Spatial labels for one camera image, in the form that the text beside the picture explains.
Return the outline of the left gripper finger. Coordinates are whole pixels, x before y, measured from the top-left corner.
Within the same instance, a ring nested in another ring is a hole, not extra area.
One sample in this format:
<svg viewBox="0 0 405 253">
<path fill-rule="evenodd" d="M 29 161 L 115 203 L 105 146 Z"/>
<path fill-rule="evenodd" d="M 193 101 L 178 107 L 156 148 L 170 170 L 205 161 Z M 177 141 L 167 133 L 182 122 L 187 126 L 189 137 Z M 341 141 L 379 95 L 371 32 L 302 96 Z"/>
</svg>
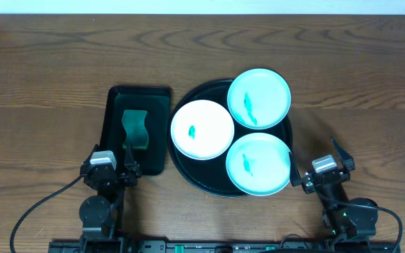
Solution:
<svg viewBox="0 0 405 253">
<path fill-rule="evenodd" d="M 87 157 L 86 161 L 90 162 L 92 155 L 99 150 L 99 145 L 95 144 L 94 147 L 92 148 L 92 151 L 90 152 L 89 156 Z"/>
<path fill-rule="evenodd" d="M 126 147 L 125 147 L 124 166 L 127 169 L 136 168 L 136 161 L 134 159 L 132 145 L 129 141 L 126 142 Z"/>
</svg>

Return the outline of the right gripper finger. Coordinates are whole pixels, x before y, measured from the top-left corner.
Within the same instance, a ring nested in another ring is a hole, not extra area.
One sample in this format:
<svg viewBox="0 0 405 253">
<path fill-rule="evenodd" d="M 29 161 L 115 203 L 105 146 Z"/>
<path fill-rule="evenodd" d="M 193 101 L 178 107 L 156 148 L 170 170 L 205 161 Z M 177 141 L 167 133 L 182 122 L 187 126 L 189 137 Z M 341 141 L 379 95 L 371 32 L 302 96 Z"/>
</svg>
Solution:
<svg viewBox="0 0 405 253">
<path fill-rule="evenodd" d="M 301 185 L 301 176 L 297 168 L 295 159 L 293 158 L 293 154 L 289 152 L 288 155 L 290 159 L 290 183 L 293 187 L 297 187 Z"/>
<path fill-rule="evenodd" d="M 332 136 L 330 139 L 337 152 L 337 156 L 343 166 L 343 169 L 346 169 L 347 171 L 355 170 L 354 158 L 346 150 L 344 150 Z"/>
</svg>

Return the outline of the mint green plate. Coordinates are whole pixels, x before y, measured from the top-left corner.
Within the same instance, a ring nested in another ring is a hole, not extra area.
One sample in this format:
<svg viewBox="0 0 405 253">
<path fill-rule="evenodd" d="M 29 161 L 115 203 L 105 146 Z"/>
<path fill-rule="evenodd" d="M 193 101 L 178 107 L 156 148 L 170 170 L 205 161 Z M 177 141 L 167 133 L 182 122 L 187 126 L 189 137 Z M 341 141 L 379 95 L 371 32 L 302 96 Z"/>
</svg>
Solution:
<svg viewBox="0 0 405 253">
<path fill-rule="evenodd" d="M 291 92 L 282 76 L 258 68 L 238 75 L 227 93 L 232 117 L 254 130 L 268 129 L 280 123 L 291 106 Z"/>
<path fill-rule="evenodd" d="M 234 186 L 248 195 L 273 195 L 290 182 L 290 154 L 276 136 L 247 134 L 229 148 L 226 172 Z"/>
</svg>

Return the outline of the green sponge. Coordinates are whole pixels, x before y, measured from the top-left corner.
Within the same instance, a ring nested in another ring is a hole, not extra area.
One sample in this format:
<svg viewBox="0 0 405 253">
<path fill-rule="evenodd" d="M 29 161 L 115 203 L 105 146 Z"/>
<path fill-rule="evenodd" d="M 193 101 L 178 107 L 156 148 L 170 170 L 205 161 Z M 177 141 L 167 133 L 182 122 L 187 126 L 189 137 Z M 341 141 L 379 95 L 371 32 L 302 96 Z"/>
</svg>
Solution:
<svg viewBox="0 0 405 253">
<path fill-rule="evenodd" d="M 145 126 L 148 112 L 145 110 L 125 110 L 122 116 L 122 126 L 126 132 L 123 148 L 129 146 L 136 150 L 146 150 L 149 145 L 149 135 Z"/>
</svg>

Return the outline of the white plate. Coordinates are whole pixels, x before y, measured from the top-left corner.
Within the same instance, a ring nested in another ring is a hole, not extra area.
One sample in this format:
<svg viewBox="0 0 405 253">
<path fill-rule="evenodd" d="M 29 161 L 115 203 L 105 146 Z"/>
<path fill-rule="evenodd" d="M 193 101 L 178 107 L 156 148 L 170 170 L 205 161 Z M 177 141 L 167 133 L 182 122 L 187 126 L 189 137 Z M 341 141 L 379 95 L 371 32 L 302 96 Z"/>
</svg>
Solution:
<svg viewBox="0 0 405 253">
<path fill-rule="evenodd" d="M 220 156 L 231 145 L 234 123 L 230 113 L 211 100 L 195 100 L 174 114 L 170 127 L 174 147 L 194 160 Z"/>
</svg>

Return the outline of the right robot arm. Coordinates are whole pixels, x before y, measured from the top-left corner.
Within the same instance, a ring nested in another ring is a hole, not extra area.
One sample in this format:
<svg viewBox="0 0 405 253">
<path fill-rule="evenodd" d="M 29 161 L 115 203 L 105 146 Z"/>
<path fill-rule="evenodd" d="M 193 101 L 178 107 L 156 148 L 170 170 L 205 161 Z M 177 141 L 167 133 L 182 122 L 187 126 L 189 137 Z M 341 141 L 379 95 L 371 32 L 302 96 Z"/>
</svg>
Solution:
<svg viewBox="0 0 405 253">
<path fill-rule="evenodd" d="M 301 186 L 306 194 L 316 193 L 323 206 L 323 221 L 333 230 L 333 237 L 326 240 L 326 248 L 334 251 L 338 243 L 369 242 L 376 234 L 377 204 L 366 198 L 347 197 L 342 184 L 350 180 L 355 170 L 353 157 L 335 139 L 331 140 L 341 165 L 327 155 L 312 162 L 314 170 L 301 176 L 293 154 L 290 158 L 290 182 Z"/>
</svg>

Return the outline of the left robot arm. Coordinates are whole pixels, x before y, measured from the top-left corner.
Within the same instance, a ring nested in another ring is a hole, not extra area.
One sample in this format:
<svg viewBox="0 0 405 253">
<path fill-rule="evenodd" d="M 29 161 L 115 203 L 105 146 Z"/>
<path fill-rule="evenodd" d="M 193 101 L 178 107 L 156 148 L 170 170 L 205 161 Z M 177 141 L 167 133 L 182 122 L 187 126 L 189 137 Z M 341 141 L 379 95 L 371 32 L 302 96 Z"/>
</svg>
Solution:
<svg viewBox="0 0 405 253">
<path fill-rule="evenodd" d="M 120 169 L 113 152 L 100 151 L 98 145 L 80 167 L 84 183 L 97 194 L 85 199 L 79 208 L 83 227 L 78 252 L 135 253 L 139 250 L 139 243 L 122 232 L 122 218 L 125 188 L 135 186 L 142 173 L 131 144 L 128 143 L 124 151 L 124 164 Z"/>
</svg>

